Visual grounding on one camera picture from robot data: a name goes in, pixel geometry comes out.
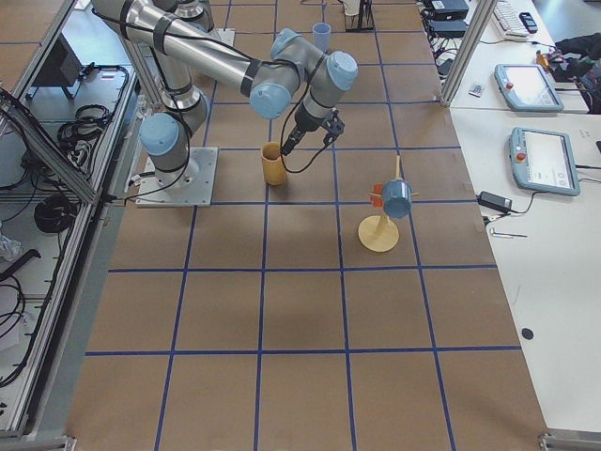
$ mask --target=yellow stand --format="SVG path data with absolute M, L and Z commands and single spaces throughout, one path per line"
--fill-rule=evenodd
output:
M 394 177 L 400 178 L 401 159 L 397 155 Z M 359 224 L 359 240 L 370 251 L 390 251 L 398 243 L 398 227 L 384 212 L 379 216 L 369 216 Z

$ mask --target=grid floor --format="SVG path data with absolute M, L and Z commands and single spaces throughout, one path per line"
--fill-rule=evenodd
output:
M 360 64 L 345 134 L 266 188 L 265 121 L 232 90 L 193 144 L 218 146 L 213 205 L 128 206 L 68 425 L 82 450 L 531 450 L 545 425 L 414 3 L 211 2 L 241 50 L 327 20 Z M 296 167 L 319 147 L 288 160 Z M 369 193 L 402 175 L 420 195 L 401 241 L 357 238 Z

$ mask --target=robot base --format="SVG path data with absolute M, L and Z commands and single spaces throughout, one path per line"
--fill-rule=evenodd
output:
M 147 194 L 159 190 L 161 185 L 154 177 L 142 179 L 140 182 L 140 197 L 135 199 L 138 207 L 191 207 L 197 205 L 208 207 L 213 195 L 213 181 L 217 167 L 217 148 L 190 148 L 190 159 L 194 160 L 200 168 L 193 180 L 183 188 L 167 188 L 157 193 Z M 146 172 L 154 171 L 154 164 L 148 158 Z

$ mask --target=black device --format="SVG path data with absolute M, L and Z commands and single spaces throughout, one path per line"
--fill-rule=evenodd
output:
M 441 77 L 446 77 L 447 75 L 449 75 L 449 72 L 451 71 L 451 66 L 453 65 L 453 61 L 454 60 L 452 58 L 445 59 L 444 63 L 437 66 L 437 70 Z
M 529 12 L 520 12 L 519 20 L 522 21 L 522 23 L 524 23 L 524 26 L 531 35 L 538 31 L 538 26 L 536 26 L 536 22 L 534 21 L 532 15 Z
M 463 21 L 428 21 L 428 35 L 435 38 L 463 38 L 467 29 Z
M 511 211 L 512 200 L 507 197 L 482 191 L 477 196 L 478 203 L 483 207 L 500 211 L 501 213 L 509 213 Z
M 464 0 L 424 0 L 424 6 L 433 21 L 460 21 L 470 10 Z

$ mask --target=blue joint cap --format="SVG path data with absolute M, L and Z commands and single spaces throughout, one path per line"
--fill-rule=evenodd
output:
M 166 113 L 147 117 L 140 126 L 140 141 L 146 151 L 160 157 L 169 152 L 179 138 L 179 124 Z
M 328 56 L 328 74 L 336 87 L 348 91 L 359 73 L 357 62 L 350 54 L 333 52 Z
M 288 42 L 294 39 L 296 36 L 300 36 L 298 33 L 292 31 L 290 28 L 284 28 L 271 46 L 270 56 L 271 59 L 277 58 L 278 54 L 284 49 Z
M 265 119 L 275 119 L 290 104 L 288 90 L 276 83 L 262 83 L 251 91 L 251 106 Z
M 400 219 L 411 212 L 411 187 L 401 179 L 390 180 L 382 187 L 384 212 Z

